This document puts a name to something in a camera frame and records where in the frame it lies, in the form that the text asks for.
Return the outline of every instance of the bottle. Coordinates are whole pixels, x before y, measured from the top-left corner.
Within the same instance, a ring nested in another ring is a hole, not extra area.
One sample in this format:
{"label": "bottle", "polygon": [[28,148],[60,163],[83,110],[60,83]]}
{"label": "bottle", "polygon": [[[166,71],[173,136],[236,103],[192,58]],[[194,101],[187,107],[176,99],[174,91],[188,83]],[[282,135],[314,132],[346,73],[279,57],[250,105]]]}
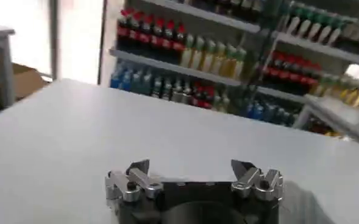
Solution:
{"label": "bottle", "polygon": [[291,19],[288,21],[286,33],[293,35],[300,24],[300,17],[302,16],[302,8],[304,4],[295,2],[291,9]]}
{"label": "bottle", "polygon": [[153,35],[151,36],[151,49],[153,51],[151,57],[160,60],[162,56],[162,43],[163,43],[163,25],[164,19],[159,18],[153,28]]}
{"label": "bottle", "polygon": [[336,21],[334,22],[334,28],[332,33],[330,34],[330,38],[328,39],[327,45],[332,46],[336,39],[339,38],[339,36],[342,33],[342,29],[344,27],[344,17],[337,16]]}
{"label": "bottle", "polygon": [[265,112],[263,113],[263,121],[271,122],[274,117],[275,109],[276,109],[275,105],[266,103]]}
{"label": "bottle", "polygon": [[252,118],[258,121],[263,120],[265,109],[263,106],[261,106],[259,103],[255,104],[254,113],[252,115]]}
{"label": "bottle", "polygon": [[314,7],[304,7],[302,9],[302,22],[297,26],[297,37],[302,38],[307,33],[308,28],[311,26],[314,10]]}
{"label": "bottle", "polygon": [[326,11],[323,9],[315,9],[313,16],[314,21],[307,35],[308,40],[313,41],[314,37],[318,36],[319,30],[324,24],[325,13]]}
{"label": "bottle", "polygon": [[191,89],[191,86],[190,86],[190,82],[189,82],[189,81],[186,81],[186,82],[185,82],[184,89],[183,89],[183,94],[182,94],[182,101],[181,101],[181,103],[183,103],[183,104],[190,104],[191,93],[192,93],[192,89]]}
{"label": "bottle", "polygon": [[244,59],[246,58],[247,52],[239,47],[237,52],[236,52],[236,64],[235,67],[233,68],[233,78],[235,80],[240,80],[240,75],[241,72],[243,71],[243,66],[244,66]]}
{"label": "bottle", "polygon": [[141,87],[141,93],[150,96],[152,90],[152,72],[150,69],[148,69],[146,75],[143,77],[142,81],[142,87]]}
{"label": "bottle", "polygon": [[140,94],[141,91],[141,77],[143,75],[143,70],[135,72],[132,76],[132,83],[130,84],[130,92]]}
{"label": "bottle", "polygon": [[319,38],[317,39],[318,43],[326,43],[325,40],[326,38],[330,35],[332,27],[333,27],[333,23],[336,20],[336,14],[330,14],[330,16],[328,16],[328,23],[326,24],[325,27],[323,27],[320,31],[320,35]]}
{"label": "bottle", "polygon": [[252,22],[260,19],[266,0],[254,0],[251,7]]}
{"label": "bottle", "polygon": [[176,54],[171,44],[174,38],[174,26],[175,24],[173,20],[168,21],[166,29],[163,33],[162,57],[164,57],[164,61],[170,63],[175,63],[175,59],[176,59]]}
{"label": "bottle", "polygon": [[224,61],[224,53],[226,50],[225,44],[222,42],[217,42],[217,54],[214,56],[213,63],[211,66],[211,73],[218,75]]}
{"label": "bottle", "polygon": [[352,36],[355,31],[359,29],[359,20],[356,18],[344,17],[345,25],[342,29],[340,37],[335,42],[335,47],[343,49],[345,51],[351,51],[355,49]]}
{"label": "bottle", "polygon": [[217,0],[215,12],[222,15],[227,15],[230,10],[230,0]]}
{"label": "bottle", "polygon": [[158,76],[154,80],[154,87],[152,89],[152,97],[160,98],[161,91],[162,91],[162,77]]}
{"label": "bottle", "polygon": [[110,79],[110,87],[117,89],[119,84],[123,81],[123,72],[125,70],[124,62],[120,62],[117,64],[115,71],[111,75]]}
{"label": "bottle", "polygon": [[228,11],[228,15],[235,16],[235,17],[240,17],[241,1],[242,0],[230,0],[231,8]]}
{"label": "bottle", "polygon": [[351,81],[351,85],[352,85],[352,90],[350,92],[350,94],[348,96],[346,96],[346,99],[344,101],[344,103],[352,106],[355,102],[355,100],[357,99],[358,95],[359,95],[359,80],[358,79],[353,79]]}
{"label": "bottle", "polygon": [[165,87],[163,89],[163,94],[162,94],[163,100],[171,100],[171,90],[172,90],[171,79],[167,78],[165,79]]}
{"label": "bottle", "polygon": [[224,93],[224,95],[222,96],[222,104],[219,111],[223,113],[228,113],[229,104],[230,99],[228,98],[227,93]]}
{"label": "bottle", "polygon": [[218,91],[215,91],[214,98],[213,98],[213,106],[211,110],[213,111],[219,111],[221,106],[221,96],[218,93]]}
{"label": "bottle", "polygon": [[201,62],[201,59],[202,59],[204,43],[205,43],[204,39],[202,37],[198,36],[197,40],[196,40],[195,48],[193,50],[193,59],[191,61],[190,68],[192,68],[192,69],[198,69],[199,68],[200,62]]}
{"label": "bottle", "polygon": [[171,100],[178,103],[182,101],[182,81],[180,78],[177,78],[175,82]]}
{"label": "bottle", "polygon": [[251,7],[252,7],[252,0],[243,0],[241,2],[241,10],[237,16],[243,20],[250,20],[251,14]]}
{"label": "bottle", "polygon": [[312,87],[310,90],[310,94],[314,96],[322,96],[323,92],[327,89],[327,87],[330,85],[330,78],[331,76],[329,74],[321,74],[321,79],[319,84]]}
{"label": "bottle", "polygon": [[179,24],[178,29],[174,35],[174,41],[172,42],[172,48],[174,50],[175,64],[179,65],[183,51],[185,50],[185,27],[183,24]]}
{"label": "bottle", "polygon": [[335,75],[331,75],[328,85],[325,87],[325,90],[323,91],[321,96],[332,96],[332,92],[334,90],[334,87],[338,84],[339,78]]}
{"label": "bottle", "polygon": [[180,61],[180,65],[182,67],[188,68],[190,66],[191,56],[193,53],[193,49],[192,49],[193,42],[194,42],[194,37],[191,34],[188,34],[186,37],[186,48],[183,51],[182,59]]}
{"label": "bottle", "polygon": [[355,49],[359,49],[359,23],[355,24],[354,32],[350,36],[351,42],[353,42],[353,46]]}
{"label": "bottle", "polygon": [[139,41],[144,51],[141,51],[143,55],[150,54],[151,52],[151,34],[152,34],[152,23],[154,22],[153,14],[144,18],[143,25],[141,26],[141,32]]}
{"label": "bottle", "polygon": [[141,52],[140,47],[141,43],[139,42],[141,20],[143,19],[143,12],[136,12],[133,14],[132,19],[130,20],[130,31],[129,31],[129,40],[130,40],[130,49],[134,53]]}
{"label": "bottle", "polygon": [[232,70],[236,65],[235,54],[236,54],[236,48],[234,48],[231,44],[228,44],[226,50],[226,58],[223,61],[220,69],[221,76],[232,78],[233,76]]}
{"label": "bottle", "polygon": [[205,86],[204,97],[204,108],[211,109],[213,106],[213,99],[215,98],[215,88],[213,86]]}
{"label": "bottle", "polygon": [[294,13],[296,11],[296,2],[291,1],[289,4],[286,5],[286,8],[282,10],[283,12],[283,24],[282,24],[282,31],[286,32],[288,30],[289,24],[294,17]]}
{"label": "bottle", "polygon": [[342,92],[339,95],[339,99],[344,102],[349,95],[351,89],[353,88],[353,86],[351,85],[351,78],[349,78],[348,76],[343,77],[343,79],[341,80],[341,87]]}
{"label": "bottle", "polygon": [[130,83],[132,82],[132,74],[133,71],[129,70],[125,75],[124,75],[124,80],[123,82],[120,84],[119,89],[122,89],[124,91],[130,91]]}
{"label": "bottle", "polygon": [[215,56],[216,43],[213,40],[207,40],[204,59],[201,63],[201,71],[209,72]]}
{"label": "bottle", "polygon": [[128,47],[129,38],[129,25],[128,25],[129,14],[127,10],[121,10],[121,15],[117,20],[117,48]]}

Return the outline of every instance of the yellow bottle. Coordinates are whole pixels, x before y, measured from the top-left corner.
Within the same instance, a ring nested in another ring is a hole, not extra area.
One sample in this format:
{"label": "yellow bottle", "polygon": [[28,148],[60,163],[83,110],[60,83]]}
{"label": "yellow bottle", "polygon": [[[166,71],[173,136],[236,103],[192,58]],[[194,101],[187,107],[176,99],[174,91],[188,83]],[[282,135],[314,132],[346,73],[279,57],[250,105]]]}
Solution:
{"label": "yellow bottle", "polygon": [[233,67],[233,71],[232,71],[232,77],[235,80],[240,80],[240,75],[241,72],[243,71],[243,67],[244,67],[244,59],[246,58],[247,52],[239,47],[237,52],[236,52],[236,64]]}
{"label": "yellow bottle", "polygon": [[221,76],[232,78],[233,68],[235,67],[236,64],[235,54],[236,54],[236,48],[234,48],[231,44],[228,44],[226,50],[226,57],[220,69]]}
{"label": "yellow bottle", "polygon": [[203,51],[204,44],[205,44],[204,39],[202,37],[198,36],[197,40],[196,40],[196,47],[193,51],[193,58],[191,60],[190,68],[199,69],[199,67],[201,65],[202,54],[204,53],[204,51]]}
{"label": "yellow bottle", "polygon": [[350,93],[346,96],[344,103],[352,106],[355,102],[355,100],[357,99],[358,95],[359,95],[359,80],[357,79],[353,79],[351,81],[351,87],[352,89],[350,90]]}
{"label": "yellow bottle", "polygon": [[222,62],[224,61],[224,53],[226,51],[226,46],[222,42],[217,43],[217,53],[213,59],[210,72],[219,75]]}
{"label": "yellow bottle", "polygon": [[336,91],[336,87],[338,85],[339,77],[335,75],[331,75],[330,81],[328,82],[328,85],[325,87],[324,91],[321,93],[320,96],[332,96],[333,93]]}
{"label": "yellow bottle", "polygon": [[192,49],[193,42],[194,42],[194,37],[191,34],[188,34],[186,37],[185,50],[183,50],[182,59],[180,61],[180,65],[182,67],[188,68],[190,66],[192,53],[193,53],[193,49]]}
{"label": "yellow bottle", "polygon": [[347,98],[347,96],[349,95],[349,93],[351,92],[351,89],[353,88],[353,86],[351,85],[351,79],[348,77],[344,77],[341,80],[341,84],[342,84],[343,90],[342,90],[339,98],[340,98],[340,100],[342,100],[344,102],[345,99]]}
{"label": "yellow bottle", "polygon": [[331,76],[329,74],[323,74],[320,84],[313,87],[312,95],[322,96],[324,91],[329,87],[331,83]]}
{"label": "yellow bottle", "polygon": [[216,51],[216,43],[212,40],[206,42],[205,55],[201,61],[201,71],[210,72],[213,63],[214,53]]}

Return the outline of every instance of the product label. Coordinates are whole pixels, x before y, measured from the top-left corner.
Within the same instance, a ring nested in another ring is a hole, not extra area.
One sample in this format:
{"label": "product label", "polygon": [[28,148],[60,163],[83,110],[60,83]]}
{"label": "product label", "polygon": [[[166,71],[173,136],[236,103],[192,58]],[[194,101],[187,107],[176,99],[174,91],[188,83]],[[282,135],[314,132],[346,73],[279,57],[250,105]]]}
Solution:
{"label": "product label", "polygon": [[276,69],[270,69],[270,76],[278,76],[279,75],[279,70]]}
{"label": "product label", "polygon": [[216,57],[213,67],[211,68],[211,73],[218,75],[220,72],[221,65],[222,65],[222,58]]}
{"label": "product label", "polygon": [[300,79],[300,76],[295,74],[295,73],[290,73],[289,74],[289,79],[293,82],[298,82]]}
{"label": "product label", "polygon": [[201,61],[202,52],[196,52],[193,57],[193,63],[191,64],[192,69],[197,69],[199,62]]}
{"label": "product label", "polygon": [[120,27],[120,26],[117,27],[117,34],[118,34],[119,36],[127,37],[127,36],[128,36],[128,33],[129,33],[129,29],[128,29],[128,28],[123,28],[123,27]]}
{"label": "product label", "polygon": [[163,43],[163,39],[160,37],[156,37],[156,36],[151,36],[151,43],[155,46],[155,47],[160,47]]}
{"label": "product label", "polygon": [[162,39],[162,46],[166,49],[170,49],[171,48],[171,41],[167,40],[167,39]]}
{"label": "product label", "polygon": [[233,78],[238,79],[240,77],[241,70],[243,70],[243,62],[237,62],[235,69],[233,70]]}
{"label": "product label", "polygon": [[165,36],[169,39],[172,38],[172,30],[165,30]]}
{"label": "product label", "polygon": [[183,51],[185,49],[185,46],[181,43],[178,43],[178,42],[172,42],[172,48],[175,50],[175,51]]}
{"label": "product label", "polygon": [[289,77],[289,72],[288,71],[282,71],[279,73],[279,77],[280,79],[287,79]]}
{"label": "product label", "polygon": [[332,32],[331,36],[330,36],[330,39],[328,40],[328,45],[331,45],[333,44],[333,42],[335,42],[335,40],[339,37],[341,33],[341,30],[340,29],[336,29]]}
{"label": "product label", "polygon": [[137,31],[134,31],[134,30],[129,31],[129,38],[131,38],[131,39],[138,40],[139,35],[140,35],[140,33]]}
{"label": "product label", "polygon": [[138,39],[143,43],[149,43],[149,41],[151,40],[151,36],[146,35],[145,33],[141,33]]}
{"label": "product label", "polygon": [[305,76],[301,76],[300,77],[300,82],[301,82],[301,84],[307,84],[308,83],[308,78],[306,78]]}
{"label": "product label", "polygon": [[162,34],[162,28],[159,26],[154,26],[154,33],[160,36]]}
{"label": "product label", "polygon": [[297,34],[299,37],[302,37],[305,33],[306,33],[306,31],[307,31],[307,29],[309,28],[309,25],[311,24],[311,21],[310,20],[305,20],[302,24],[301,24],[301,26],[300,26],[300,29],[299,29],[299,33]]}
{"label": "product label", "polygon": [[149,32],[151,29],[151,25],[149,23],[144,23],[142,28],[143,28],[143,31]]}
{"label": "product label", "polygon": [[325,27],[320,33],[318,43],[323,42],[324,39],[328,36],[328,34],[330,34],[330,32],[331,32],[331,27],[330,26]]}
{"label": "product label", "polygon": [[245,9],[249,9],[251,8],[251,0],[244,0],[242,3],[241,3],[241,6]]}
{"label": "product label", "polygon": [[359,40],[359,24],[354,26],[354,33],[350,36],[351,39],[358,41]]}
{"label": "product label", "polygon": [[278,58],[274,60],[274,67],[281,68],[283,61],[279,60]]}
{"label": "product label", "polygon": [[287,34],[292,34],[293,31],[296,29],[296,27],[298,26],[298,24],[300,23],[300,18],[299,17],[294,17],[289,25],[288,30],[286,31]]}
{"label": "product label", "polygon": [[312,38],[317,34],[317,32],[319,32],[319,29],[321,27],[321,24],[316,23],[315,25],[312,26],[311,31],[309,31],[308,34],[308,39],[312,40]]}
{"label": "product label", "polygon": [[190,59],[191,59],[191,49],[187,49],[182,54],[182,61],[180,62],[180,65],[186,68],[189,67]]}
{"label": "product label", "polygon": [[316,79],[308,78],[307,83],[308,83],[309,85],[315,85],[315,84],[318,83],[318,81],[317,81]]}
{"label": "product label", "polygon": [[355,30],[355,24],[349,23],[343,29],[342,36],[344,36],[346,38],[350,38],[354,34],[354,30]]}
{"label": "product label", "polygon": [[202,71],[208,72],[210,70],[211,62],[213,61],[213,55],[207,54],[205,56],[204,64],[202,65]]}

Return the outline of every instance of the store shelf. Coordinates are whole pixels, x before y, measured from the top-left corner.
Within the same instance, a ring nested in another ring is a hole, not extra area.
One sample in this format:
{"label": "store shelf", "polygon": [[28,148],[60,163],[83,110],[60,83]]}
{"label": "store shelf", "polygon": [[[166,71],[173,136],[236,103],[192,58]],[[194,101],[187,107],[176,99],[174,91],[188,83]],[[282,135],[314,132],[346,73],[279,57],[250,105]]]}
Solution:
{"label": "store shelf", "polygon": [[[331,97],[318,98],[306,95],[305,100],[304,110],[308,110],[335,131],[359,141],[359,109]],[[300,123],[293,126],[302,128],[304,122]]]}
{"label": "store shelf", "polygon": [[286,33],[279,33],[279,40],[285,43],[300,46],[315,52],[319,52],[325,55],[359,64],[359,55],[343,51],[334,47],[328,47],[325,45],[314,43],[312,41],[297,38]]}
{"label": "store shelf", "polygon": [[[234,18],[229,18],[228,16],[219,15],[213,12],[209,12],[202,9],[197,9],[187,4],[182,4],[170,0],[143,0],[144,2],[148,2],[155,5],[160,5],[168,9],[172,9],[178,12],[186,13],[189,15],[193,15],[199,18],[207,19],[210,21],[214,21],[220,24],[224,24],[230,27],[234,27],[237,29],[241,29],[250,33],[256,33],[260,30],[260,27],[255,24],[246,23],[244,21],[240,21]],[[325,45],[321,45],[318,43],[314,43],[308,40],[304,40],[301,38],[297,38],[286,33],[279,33],[279,40],[292,44],[295,46],[300,46],[306,49],[310,49],[314,52],[318,52],[321,54],[329,55],[331,57],[339,58],[345,61],[349,61],[352,63],[359,64],[359,55],[353,54],[350,52],[346,52],[334,47],[328,47]]]}
{"label": "store shelf", "polygon": [[224,77],[221,77],[218,75],[213,75],[213,74],[209,74],[206,72],[202,72],[202,71],[198,71],[198,70],[194,70],[194,69],[190,69],[190,68],[184,68],[179,65],[174,65],[174,64],[167,63],[167,62],[158,61],[155,59],[146,58],[146,57],[135,55],[135,54],[130,54],[130,53],[127,53],[124,51],[116,50],[114,48],[110,49],[110,54],[112,54],[113,56],[116,56],[118,58],[122,58],[122,59],[129,60],[129,61],[134,61],[135,63],[141,63],[141,64],[152,66],[155,68],[178,72],[181,74],[197,77],[200,79],[206,79],[206,80],[216,82],[216,83],[223,83],[223,84],[226,84],[229,86],[240,85],[239,81],[236,81],[233,79],[228,79],[228,78],[224,78]]}
{"label": "store shelf", "polygon": [[3,107],[9,107],[15,101],[9,42],[9,35],[14,33],[13,29],[0,26],[0,96]]}
{"label": "store shelf", "polygon": [[163,6],[167,9],[172,9],[178,12],[186,13],[189,15],[193,15],[199,18],[203,18],[206,20],[214,21],[220,24],[224,24],[227,26],[231,26],[240,30],[245,30],[250,33],[256,33],[260,30],[258,25],[254,25],[251,23],[246,23],[244,21],[240,21],[234,18],[229,18],[228,16],[219,15],[214,12],[209,12],[202,9],[197,9],[192,7],[191,5],[178,3],[170,0],[143,0],[144,2],[148,2],[155,5]]}
{"label": "store shelf", "polygon": [[294,94],[290,94],[290,93],[285,93],[279,90],[275,90],[275,89],[269,89],[269,88],[265,88],[262,86],[258,87],[258,92],[259,93],[263,93],[263,94],[267,94],[267,95],[271,95],[274,97],[278,97],[281,99],[285,99],[285,100],[290,100],[290,101],[294,101],[294,102],[298,102],[298,103],[305,103],[305,98],[302,96],[298,96],[298,95],[294,95]]}

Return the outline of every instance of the red bottle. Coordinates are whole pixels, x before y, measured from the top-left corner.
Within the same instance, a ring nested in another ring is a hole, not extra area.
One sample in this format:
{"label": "red bottle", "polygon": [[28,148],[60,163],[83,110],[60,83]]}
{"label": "red bottle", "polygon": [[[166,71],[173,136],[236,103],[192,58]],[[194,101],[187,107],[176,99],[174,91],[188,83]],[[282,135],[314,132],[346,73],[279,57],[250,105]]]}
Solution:
{"label": "red bottle", "polygon": [[139,41],[140,39],[140,28],[141,28],[141,22],[144,17],[143,12],[136,12],[133,14],[132,19],[130,20],[130,31],[129,31],[129,40],[131,43],[131,50],[134,53],[141,52],[141,43]]}
{"label": "red bottle", "polygon": [[287,70],[282,70],[279,72],[279,90],[284,91],[284,92],[290,92],[289,89],[289,76],[290,76],[290,72]]}
{"label": "red bottle", "polygon": [[289,73],[289,91],[288,93],[299,94],[301,89],[300,75]]}
{"label": "red bottle", "polygon": [[154,16],[151,14],[144,17],[143,25],[141,25],[141,32],[139,36],[139,42],[141,47],[144,49],[143,55],[149,55],[151,51],[151,34],[152,34],[152,23],[154,22]]}
{"label": "red bottle", "polygon": [[163,25],[165,21],[163,18],[159,18],[153,28],[153,34],[151,36],[151,49],[152,57],[161,59],[162,57],[162,43],[163,43]]}
{"label": "red bottle", "polygon": [[262,78],[262,85],[265,87],[269,87],[271,84],[271,80],[270,80],[270,68],[271,67],[266,67],[265,70],[263,70],[263,78]]}
{"label": "red bottle", "polygon": [[270,87],[279,89],[280,86],[280,78],[279,78],[280,71],[275,68],[270,68]]}
{"label": "red bottle", "polygon": [[172,49],[174,50],[175,64],[179,64],[182,58],[182,53],[185,50],[185,27],[183,24],[179,24],[178,29],[175,32]]}
{"label": "red bottle", "polygon": [[174,39],[174,26],[175,24],[173,20],[168,21],[163,33],[162,56],[164,55],[165,60],[170,63],[175,63],[175,52],[172,48],[172,41]]}
{"label": "red bottle", "polygon": [[274,51],[272,53],[272,67],[276,69],[282,69],[283,62],[285,61],[285,56],[281,52]]}
{"label": "red bottle", "polygon": [[133,9],[121,10],[117,20],[117,49],[126,49],[129,46],[129,18]]}

